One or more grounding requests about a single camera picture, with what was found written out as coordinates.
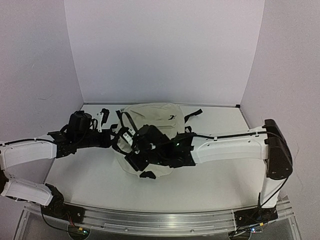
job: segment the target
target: canvas bag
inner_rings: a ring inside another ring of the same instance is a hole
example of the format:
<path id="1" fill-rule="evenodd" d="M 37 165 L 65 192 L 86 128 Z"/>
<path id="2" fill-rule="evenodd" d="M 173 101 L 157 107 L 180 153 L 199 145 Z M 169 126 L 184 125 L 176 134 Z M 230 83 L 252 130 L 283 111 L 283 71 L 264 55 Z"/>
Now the canvas bag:
<path id="1" fill-rule="evenodd" d="M 143 125 L 154 125 L 169 139 L 174 138 L 178 133 L 185 132 L 185 118 L 181 108 L 173 103 L 144 103 L 129 105 L 122 109 L 122 112 L 127 112 L 132 117 L 136 127 L 140 129 Z M 132 128 L 128 118 L 123 116 L 123 124 L 125 127 Z M 116 132 L 121 128 L 119 123 Z M 126 152 L 132 151 L 130 145 L 126 143 L 121 137 L 117 143 L 118 147 Z M 117 151 L 115 152 L 116 159 L 118 160 L 122 169 L 130 174 L 141 176 L 142 173 L 152 172 L 155 177 L 169 175 L 173 168 L 168 166 L 160 166 L 149 164 L 144 171 L 135 171 L 131 165 L 125 160 L 125 156 Z"/>

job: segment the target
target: bag strap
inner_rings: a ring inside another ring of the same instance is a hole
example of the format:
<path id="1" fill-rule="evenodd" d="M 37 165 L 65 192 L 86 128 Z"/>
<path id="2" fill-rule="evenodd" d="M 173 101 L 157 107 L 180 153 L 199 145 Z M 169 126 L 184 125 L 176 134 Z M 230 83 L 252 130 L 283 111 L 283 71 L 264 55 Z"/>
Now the bag strap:
<path id="1" fill-rule="evenodd" d="M 195 111 L 195 112 L 193 112 L 193 113 L 188 114 L 187 116 L 184 117 L 184 123 L 188 122 L 188 120 L 189 120 L 190 117 L 192 117 L 192 116 L 197 116 L 197 115 L 202 114 L 202 113 L 203 113 L 203 111 L 202 111 L 202 109 L 200 108 L 198 111 Z"/>
<path id="2" fill-rule="evenodd" d="M 116 115 L 118 116 L 118 118 L 120 119 L 120 117 L 121 117 L 121 111 L 120 110 L 117 110 L 117 111 L 115 111 L 116 112 Z"/>
<path id="3" fill-rule="evenodd" d="M 186 126 L 186 127 L 184 127 L 184 132 L 185 132 L 185 133 L 191 133 L 191 132 L 192 132 L 191 126 Z"/>

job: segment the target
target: wire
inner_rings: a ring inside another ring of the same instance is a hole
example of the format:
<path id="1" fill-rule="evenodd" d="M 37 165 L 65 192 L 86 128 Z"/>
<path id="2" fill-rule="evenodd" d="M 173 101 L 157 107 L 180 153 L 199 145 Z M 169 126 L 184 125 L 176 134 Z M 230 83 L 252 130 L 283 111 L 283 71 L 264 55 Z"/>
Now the wire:
<path id="1" fill-rule="evenodd" d="M 30 142 L 30 141 L 34 141 L 34 142 L 39 142 L 39 141 L 42 141 L 42 142 L 48 142 L 48 143 L 51 143 L 51 144 L 55 144 L 55 142 L 51 141 L 51 140 L 48 140 L 48 139 L 43 139 L 43 138 L 25 138 L 25 139 L 20 139 L 20 140 L 15 140 L 15 141 L 7 141 L 5 143 L 2 143 L 2 146 L 3 145 L 10 145 L 10 144 L 17 144 L 17 143 L 23 143 L 23 142 Z"/>
<path id="2" fill-rule="evenodd" d="M 123 115 L 126 115 L 126 117 L 128 118 L 128 120 L 129 120 L 129 122 L 130 122 L 130 124 L 131 124 L 131 126 L 132 126 L 132 128 L 133 128 L 133 130 L 134 130 L 136 133 L 138 133 L 138 128 L 137 128 L 135 122 L 133 121 L 133 119 L 132 119 L 132 117 L 130 116 L 130 114 L 129 114 L 128 112 L 126 112 L 126 111 L 123 111 L 123 112 L 121 112 L 121 114 L 120 114 L 121 127 L 125 128 L 124 121 L 123 121 Z"/>
<path id="3" fill-rule="evenodd" d="M 76 226 L 74 225 L 74 222 L 72 221 L 72 218 L 71 218 L 70 214 L 67 213 L 67 216 L 68 216 L 68 219 L 69 219 L 69 222 L 70 222 L 71 226 L 75 228 Z"/>
<path id="4" fill-rule="evenodd" d="M 258 210 L 254 211 L 253 214 L 244 222 L 243 225 L 245 225 L 257 212 L 258 212 Z M 240 228 L 241 228 L 241 226 L 238 226 L 236 228 L 236 230 L 229 236 L 230 240 L 234 239 L 234 236 L 235 236 L 236 232 L 238 232 Z"/>
<path id="5" fill-rule="evenodd" d="M 196 134 L 195 137 L 198 138 L 204 138 L 204 139 L 228 139 L 228 138 L 235 138 L 235 137 L 245 137 L 245 136 L 252 136 L 256 134 L 265 134 L 266 131 L 260 131 L 260 132 L 247 132 L 247 133 L 240 133 L 240 134 L 232 134 L 232 135 L 222 135 L 222 136 L 206 136 L 201 134 Z"/>
<path id="6" fill-rule="evenodd" d="M 261 208 L 267 203 L 270 201 L 270 199 L 272 199 L 283 187 L 284 185 L 286 184 L 286 182 L 288 181 L 289 177 L 287 177 L 284 182 L 281 184 L 281 186 L 264 202 L 261 204 Z"/>
<path id="7" fill-rule="evenodd" d="M 238 227 L 237 230 L 234 232 L 234 234 L 230 236 L 230 239 L 232 240 L 234 237 L 240 236 L 240 235 L 242 235 L 244 233 L 252 233 L 251 229 L 255 228 L 255 227 L 259 227 L 259 226 L 261 226 L 260 223 L 256 224 L 256 225 L 252 225 L 252 226 L 244 228 L 244 229 L 241 229 L 242 232 L 235 234 L 235 232 L 237 232 L 239 230 L 239 228 L 240 228 L 240 227 Z"/>
<path id="8" fill-rule="evenodd" d="M 65 230 L 65 229 L 62 229 L 62 228 L 59 228 L 59 227 L 56 227 L 56 226 L 52 226 L 51 224 L 49 224 L 46 219 L 45 219 L 45 216 L 44 216 L 44 213 L 42 211 L 42 206 L 41 206 L 41 216 L 42 216 L 42 219 L 43 221 L 45 222 L 45 224 L 47 224 L 50 228 L 53 228 L 53 229 L 56 229 L 56 230 L 60 230 L 60 231 L 63 231 L 63 232 L 66 232 L 68 234 L 77 234 L 77 235 L 85 235 L 83 233 L 80 233 L 80 232 L 73 232 L 73 231 L 68 231 L 68 230 Z"/>

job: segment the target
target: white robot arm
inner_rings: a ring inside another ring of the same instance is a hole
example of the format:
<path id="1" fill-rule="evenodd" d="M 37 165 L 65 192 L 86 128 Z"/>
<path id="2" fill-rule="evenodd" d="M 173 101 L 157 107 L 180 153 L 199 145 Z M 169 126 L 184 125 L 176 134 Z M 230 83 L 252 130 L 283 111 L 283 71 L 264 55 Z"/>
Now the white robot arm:
<path id="1" fill-rule="evenodd" d="M 117 134 L 111 129 L 101 129 L 108 115 L 109 111 L 104 109 L 98 114 L 99 120 L 94 121 L 89 114 L 78 111 L 71 115 L 69 124 L 61 131 L 48 134 L 54 141 L 31 138 L 0 145 L 0 194 L 39 203 L 47 206 L 44 214 L 65 218 L 65 212 L 70 213 L 70 208 L 74 206 L 64 204 L 62 194 L 54 186 L 18 179 L 6 169 L 35 160 L 62 158 L 74 154 L 80 148 L 112 146 L 120 151 L 117 142 L 121 137 L 131 145 L 132 152 L 123 154 L 136 171 L 143 171 L 148 164 L 179 168 L 230 159 L 264 161 L 266 171 L 258 207 L 237 211 L 237 218 L 242 220 L 237 225 L 249 225 L 250 219 L 256 223 L 278 217 L 275 206 L 279 190 L 292 173 L 293 166 L 287 143 L 273 120 L 266 120 L 265 126 L 245 132 L 217 135 L 191 132 L 168 139 L 152 125 L 144 125 L 141 129 L 122 127 Z M 81 218 L 82 214 L 80 217 L 73 216 L 73 221 L 81 222 Z"/>
<path id="2" fill-rule="evenodd" d="M 23 199 L 48 206 L 53 196 L 46 185 L 16 178 L 7 169 L 35 160 L 54 159 L 56 155 L 57 145 L 42 138 L 2 144 L 0 146 L 0 174 L 5 184 L 1 185 L 1 196 Z"/>

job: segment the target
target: white wall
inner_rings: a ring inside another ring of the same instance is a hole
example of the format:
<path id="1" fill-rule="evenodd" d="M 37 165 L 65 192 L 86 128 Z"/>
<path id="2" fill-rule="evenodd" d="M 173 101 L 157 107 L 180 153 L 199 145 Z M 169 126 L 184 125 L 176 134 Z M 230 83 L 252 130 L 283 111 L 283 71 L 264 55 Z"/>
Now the white wall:
<path id="1" fill-rule="evenodd" d="M 241 102 L 252 127 L 263 124 L 263 119 L 275 119 L 296 156 L 285 190 L 305 240 L 320 236 L 319 12 L 318 0 L 265 1 Z"/>
<path id="2" fill-rule="evenodd" d="M 264 0 L 65 0 L 85 102 L 235 105 Z"/>
<path id="3" fill-rule="evenodd" d="M 0 140 L 59 130 L 82 104 L 64 1 L 1 1 Z M 47 163 L 20 170 L 39 177 Z M 0 197 L 0 239 L 12 239 L 21 211 L 21 203 Z"/>

